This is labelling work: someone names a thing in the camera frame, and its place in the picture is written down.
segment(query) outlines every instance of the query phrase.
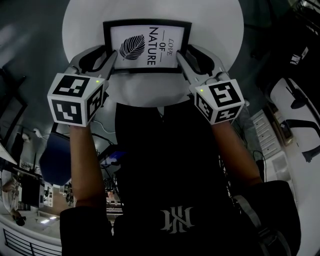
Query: black metal railing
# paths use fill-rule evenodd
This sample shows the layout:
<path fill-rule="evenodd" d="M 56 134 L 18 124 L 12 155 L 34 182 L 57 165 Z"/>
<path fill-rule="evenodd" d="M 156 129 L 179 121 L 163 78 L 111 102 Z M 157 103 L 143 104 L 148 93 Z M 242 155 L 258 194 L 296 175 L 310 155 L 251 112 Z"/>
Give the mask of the black metal railing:
<path fill-rule="evenodd" d="M 5 245 L 25 256 L 60 256 L 61 251 L 52 250 L 32 242 L 26 241 L 7 230 L 3 230 Z"/>

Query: blue chair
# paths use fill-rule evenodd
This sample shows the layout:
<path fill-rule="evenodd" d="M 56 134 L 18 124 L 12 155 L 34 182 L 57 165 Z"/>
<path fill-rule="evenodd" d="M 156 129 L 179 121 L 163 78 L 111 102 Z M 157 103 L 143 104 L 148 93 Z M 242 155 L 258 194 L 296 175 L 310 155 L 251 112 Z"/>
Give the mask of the blue chair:
<path fill-rule="evenodd" d="M 44 181 L 64 186 L 71 179 L 70 139 L 55 132 L 56 124 L 53 127 L 39 165 Z"/>

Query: black leaf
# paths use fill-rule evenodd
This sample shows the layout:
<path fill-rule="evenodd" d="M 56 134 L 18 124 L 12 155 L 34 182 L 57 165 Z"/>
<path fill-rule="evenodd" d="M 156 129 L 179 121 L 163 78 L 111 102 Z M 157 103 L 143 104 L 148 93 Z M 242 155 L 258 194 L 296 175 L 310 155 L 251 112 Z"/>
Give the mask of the black leaf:
<path fill-rule="evenodd" d="M 145 37 L 143 34 L 130 37 L 121 44 L 120 54 L 123 60 L 135 61 L 145 51 Z"/>

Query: chair backrest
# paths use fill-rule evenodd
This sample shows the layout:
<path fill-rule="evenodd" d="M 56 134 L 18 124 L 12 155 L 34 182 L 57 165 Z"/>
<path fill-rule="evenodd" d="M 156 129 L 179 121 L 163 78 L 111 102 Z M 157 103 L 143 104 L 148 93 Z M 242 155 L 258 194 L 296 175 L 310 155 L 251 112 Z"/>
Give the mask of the chair backrest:
<path fill-rule="evenodd" d="M 39 165 L 44 181 L 58 186 L 65 185 L 71 179 L 70 140 L 52 132 Z"/>

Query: picture frame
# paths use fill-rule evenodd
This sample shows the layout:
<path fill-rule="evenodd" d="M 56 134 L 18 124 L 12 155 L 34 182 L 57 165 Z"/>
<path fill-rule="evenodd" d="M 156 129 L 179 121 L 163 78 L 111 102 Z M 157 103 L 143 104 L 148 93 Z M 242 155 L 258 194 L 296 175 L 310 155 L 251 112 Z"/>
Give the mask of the picture frame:
<path fill-rule="evenodd" d="M 191 27 L 169 19 L 103 22 L 106 54 L 118 52 L 113 73 L 181 73 L 176 52 L 186 54 Z"/>

